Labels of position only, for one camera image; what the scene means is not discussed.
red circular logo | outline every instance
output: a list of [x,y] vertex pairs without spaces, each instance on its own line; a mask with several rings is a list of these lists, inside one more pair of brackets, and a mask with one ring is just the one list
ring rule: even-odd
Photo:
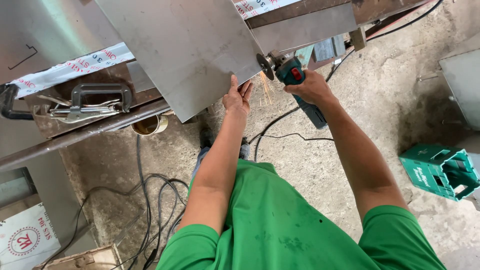
[[26,255],[40,242],[40,232],[34,227],[17,230],[8,240],[8,250],[16,256]]

cutting disc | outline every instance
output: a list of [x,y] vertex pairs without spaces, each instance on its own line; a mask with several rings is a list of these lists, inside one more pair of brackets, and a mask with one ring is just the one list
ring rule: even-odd
[[257,53],[257,61],[262,67],[262,71],[267,76],[267,78],[269,78],[270,81],[273,81],[273,79],[275,78],[273,75],[273,70],[270,64],[268,63],[267,59],[265,58],[265,56],[261,55],[260,53]]

man's right hand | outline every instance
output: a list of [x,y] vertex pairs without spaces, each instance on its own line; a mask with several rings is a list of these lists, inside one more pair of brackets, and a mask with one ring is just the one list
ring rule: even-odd
[[325,101],[336,100],[332,90],[321,74],[316,71],[304,70],[305,80],[299,85],[285,86],[285,92],[300,96],[304,101],[319,105]]

steel pipe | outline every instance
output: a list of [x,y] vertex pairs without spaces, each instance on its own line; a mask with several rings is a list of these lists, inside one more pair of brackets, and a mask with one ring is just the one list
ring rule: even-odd
[[58,150],[63,147],[67,147],[76,142],[100,134],[104,131],[109,131],[115,128],[125,126],[143,117],[155,115],[156,113],[166,110],[169,107],[170,106],[167,104],[167,102],[162,98],[147,103],[145,105],[132,108],[129,113],[119,113],[117,115],[107,117],[97,122],[93,122],[84,127],[72,130],[58,137],[54,137],[49,141],[37,144],[35,146],[0,158],[0,171],[14,164],[41,156],[43,154]]

concrete floor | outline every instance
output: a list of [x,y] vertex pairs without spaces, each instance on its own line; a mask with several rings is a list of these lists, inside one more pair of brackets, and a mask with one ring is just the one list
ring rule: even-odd
[[[446,0],[427,18],[372,41],[367,48],[354,53],[329,83],[347,112],[383,153],[425,235],[451,270],[477,269],[480,265],[480,234],[476,228],[480,227],[480,212],[471,202],[446,200],[413,187],[397,156],[417,142],[455,145],[468,135],[460,126],[442,125],[443,119],[456,119],[457,115],[439,81],[417,82],[416,77],[437,70],[441,56],[480,31],[477,14],[480,14],[478,1]],[[326,75],[330,68],[326,66],[319,72]],[[274,91],[270,93],[272,105],[266,106],[259,76],[254,80],[256,91],[245,131],[249,139],[270,121],[296,107],[278,81],[270,83]],[[217,116],[209,117],[208,122],[217,132],[224,109],[221,102],[214,108]],[[182,125],[175,116],[169,116],[169,121],[164,132],[141,139],[143,171],[145,175],[161,173],[189,183],[199,151],[198,126]],[[270,135],[289,133],[300,133],[306,138],[331,137],[328,129],[315,130],[300,111],[269,132]],[[138,183],[135,146],[135,134],[127,128],[92,137],[61,151],[78,197],[84,198],[88,189],[98,185],[129,190]],[[310,204],[354,240],[359,240],[362,229],[354,197],[332,142],[304,142],[296,136],[266,138],[258,159],[273,163],[278,174]],[[157,180],[148,185],[154,220],[161,185]],[[173,193],[167,192],[164,198],[162,216],[172,206]],[[95,223],[98,241],[103,245],[110,243],[144,206],[141,191],[131,197],[101,191],[92,196],[84,210]],[[144,220],[143,216],[119,246],[123,259],[136,253],[146,230]],[[157,232],[158,226],[152,226],[153,232]]]

